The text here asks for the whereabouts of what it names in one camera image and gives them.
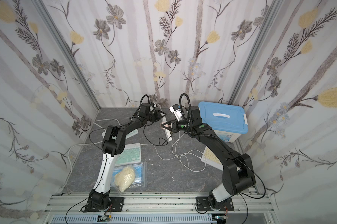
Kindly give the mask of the white power strip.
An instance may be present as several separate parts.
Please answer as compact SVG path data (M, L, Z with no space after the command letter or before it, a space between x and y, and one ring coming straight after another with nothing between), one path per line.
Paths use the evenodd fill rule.
M159 107L160 111L162 111L162 107L159 105L159 103L156 103L156 105ZM167 122L166 117L162 117L161 120L162 120L162 124ZM168 124L164 125L163 130L164 130L166 139L168 140L168 142L170 142L172 141L172 137L171 137L171 132L170 130L167 129L167 127L168 127Z

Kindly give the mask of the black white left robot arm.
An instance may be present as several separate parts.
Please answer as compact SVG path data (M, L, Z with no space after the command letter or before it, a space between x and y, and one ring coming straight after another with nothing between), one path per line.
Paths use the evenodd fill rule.
M109 197L112 175L120 154L126 146L126 136L134 130L156 123L166 113L156 109L153 103L142 103L128 122L119 126L108 126L102 141L103 159L97 181L91 190L82 212L104 212L111 206Z

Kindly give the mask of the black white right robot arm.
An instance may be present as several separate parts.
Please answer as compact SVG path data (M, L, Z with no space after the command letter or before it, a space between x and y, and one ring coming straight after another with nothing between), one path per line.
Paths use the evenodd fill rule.
M221 209L229 198L256 184L250 156L236 152L223 142L213 128L202 121L197 106L185 109L175 104L169 109L176 118L163 123L162 128L173 133L186 132L207 146L223 166L222 183L211 190L208 196L208 203L213 210Z

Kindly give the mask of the far green white keyboard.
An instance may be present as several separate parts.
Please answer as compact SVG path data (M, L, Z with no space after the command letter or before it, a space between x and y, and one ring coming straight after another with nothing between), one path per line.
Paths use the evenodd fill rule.
M138 130L134 130L134 131L130 132L130 133L126 136L126 139L131 138L131 137L137 135L138 133L139 133ZM106 132L103 132L103 133L102 133L102 137L103 137L103 138L105 137L105 134L106 134Z

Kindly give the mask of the green white keyboard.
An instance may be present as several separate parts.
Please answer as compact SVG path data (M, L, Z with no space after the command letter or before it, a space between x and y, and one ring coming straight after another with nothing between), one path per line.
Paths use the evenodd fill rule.
M130 133L126 136L126 139L131 138L131 137L137 135L138 133L139 133L138 130L134 130L134 131L130 132ZM105 134L106 134L106 132L103 132L103 133L102 133L102 137L103 137L103 138L105 137Z
M141 144L125 145L124 151L118 156L116 166L136 164L141 162Z

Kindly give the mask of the near green white keyboard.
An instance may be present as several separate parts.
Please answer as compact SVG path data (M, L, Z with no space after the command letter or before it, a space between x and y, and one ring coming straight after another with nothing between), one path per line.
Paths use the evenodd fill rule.
M124 151L118 156L116 166L136 164L141 162L141 144L125 145Z

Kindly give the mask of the blue lid storage box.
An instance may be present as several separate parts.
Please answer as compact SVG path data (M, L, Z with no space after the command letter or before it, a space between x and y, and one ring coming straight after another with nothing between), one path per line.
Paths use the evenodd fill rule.
M202 121L224 142L233 143L248 133L248 120L242 107L203 101L198 107Z

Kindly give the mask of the bag of blue masks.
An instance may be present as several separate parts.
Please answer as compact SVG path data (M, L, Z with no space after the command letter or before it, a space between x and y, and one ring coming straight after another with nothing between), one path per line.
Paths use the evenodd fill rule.
M111 188L120 195L147 186L146 162L116 166L113 170Z

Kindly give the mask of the cream cloth bundle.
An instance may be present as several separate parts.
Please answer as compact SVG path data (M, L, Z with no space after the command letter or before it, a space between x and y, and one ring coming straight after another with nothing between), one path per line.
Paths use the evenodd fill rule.
M135 169L132 166L126 166L115 175L114 184L119 192L124 192L134 183L135 177Z

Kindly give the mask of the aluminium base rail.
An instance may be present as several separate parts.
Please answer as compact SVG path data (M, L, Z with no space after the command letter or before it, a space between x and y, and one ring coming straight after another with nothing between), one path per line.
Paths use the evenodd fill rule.
M278 224L268 197L253 199L252 190L233 196L221 209L209 207L207 193L111 193L106 211L84 208L86 195L52 196L41 224Z

